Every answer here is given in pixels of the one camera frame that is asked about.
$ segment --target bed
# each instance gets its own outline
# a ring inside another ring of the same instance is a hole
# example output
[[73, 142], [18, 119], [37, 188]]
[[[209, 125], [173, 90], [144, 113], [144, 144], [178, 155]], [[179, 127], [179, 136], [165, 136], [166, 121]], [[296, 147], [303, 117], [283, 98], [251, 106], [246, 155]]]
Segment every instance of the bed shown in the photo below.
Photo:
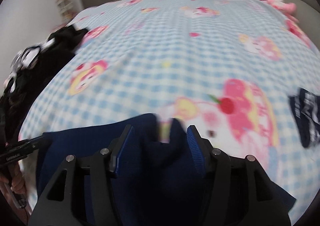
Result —
[[[297, 199], [294, 224], [320, 188], [320, 149], [302, 147], [288, 96], [298, 87], [320, 94], [320, 54], [285, 20], [258, 0], [124, 0], [85, 9], [70, 24], [90, 32], [34, 102], [19, 138], [153, 112], [168, 142], [176, 117], [229, 155], [256, 156]], [[36, 157], [20, 164], [32, 208]]]

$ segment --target navy blue garment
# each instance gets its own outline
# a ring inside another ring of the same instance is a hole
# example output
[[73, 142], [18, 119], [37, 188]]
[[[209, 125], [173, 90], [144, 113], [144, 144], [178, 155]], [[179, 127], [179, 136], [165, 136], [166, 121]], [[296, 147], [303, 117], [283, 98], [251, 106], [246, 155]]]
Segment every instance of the navy blue garment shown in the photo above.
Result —
[[[195, 160], [197, 157], [190, 150], [192, 138], [173, 119], [170, 143], [159, 142], [159, 128], [153, 114], [115, 124], [44, 133], [52, 144], [47, 151], [39, 153], [38, 195], [67, 155], [81, 158], [107, 148], [128, 124], [134, 128], [121, 152], [118, 177], [111, 181], [123, 225], [196, 225], [205, 184], [203, 170], [197, 165], [199, 160]], [[89, 184], [85, 180], [86, 214], [88, 222], [94, 224]], [[280, 187], [276, 191], [292, 208], [295, 199]]]
[[304, 148], [315, 146], [320, 141], [320, 96], [299, 88], [297, 96], [289, 97], [289, 104], [296, 121], [301, 144]]

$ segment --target human hand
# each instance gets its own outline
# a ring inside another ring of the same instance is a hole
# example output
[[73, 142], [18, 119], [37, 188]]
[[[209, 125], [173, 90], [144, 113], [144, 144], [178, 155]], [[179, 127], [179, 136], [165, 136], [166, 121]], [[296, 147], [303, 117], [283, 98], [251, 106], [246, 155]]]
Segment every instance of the human hand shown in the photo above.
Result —
[[[18, 163], [14, 165], [13, 172], [14, 172], [14, 176], [12, 177], [12, 183], [11, 183], [12, 192], [15, 192], [16, 194], [25, 194], [26, 193], [25, 181], [20, 171], [20, 167]], [[9, 180], [2, 173], [0, 173], [0, 182], [8, 184]]]

